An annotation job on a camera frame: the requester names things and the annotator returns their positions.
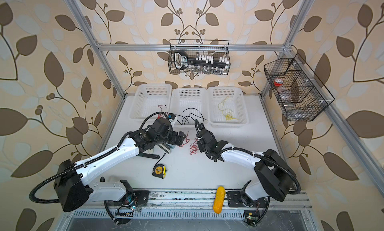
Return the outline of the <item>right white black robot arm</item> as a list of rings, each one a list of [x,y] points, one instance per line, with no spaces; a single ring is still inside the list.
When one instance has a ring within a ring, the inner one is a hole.
[[[245,218],[248,226],[255,227],[262,221],[271,199],[283,202],[287,195],[298,195],[301,192],[295,172],[273,149],[254,152],[233,146],[224,140],[217,141],[214,134],[197,120],[195,129],[198,148],[209,159],[214,162],[220,160],[235,163],[255,172],[257,180],[248,181],[239,192],[234,192],[234,198],[227,196],[229,200],[248,208],[258,205],[260,199],[266,199],[266,207],[260,215]]]

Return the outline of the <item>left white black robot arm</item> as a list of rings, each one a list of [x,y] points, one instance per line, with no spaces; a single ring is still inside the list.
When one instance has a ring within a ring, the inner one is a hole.
[[[62,162],[56,175],[34,187],[29,199],[37,204],[61,204],[64,212],[75,211],[87,203],[108,201],[126,206],[136,206],[135,192],[128,181],[107,183],[97,181],[104,172],[119,163],[162,144],[180,146],[186,139],[182,131],[174,131],[178,118],[173,113],[155,112],[152,125],[141,125],[136,131],[128,131],[120,141],[90,158],[72,163]]]

